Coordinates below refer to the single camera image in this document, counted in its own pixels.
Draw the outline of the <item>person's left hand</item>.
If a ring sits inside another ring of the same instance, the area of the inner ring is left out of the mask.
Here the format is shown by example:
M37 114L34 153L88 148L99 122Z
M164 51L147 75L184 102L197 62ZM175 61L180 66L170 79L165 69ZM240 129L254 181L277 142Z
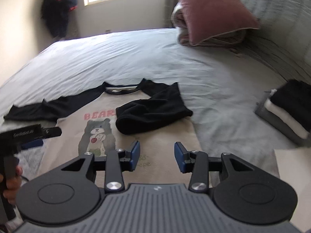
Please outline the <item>person's left hand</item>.
M11 205L16 204L16 195L22 184L22 174L22 167L16 166L15 176L6 181L6 187L2 192L3 197L6 198Z

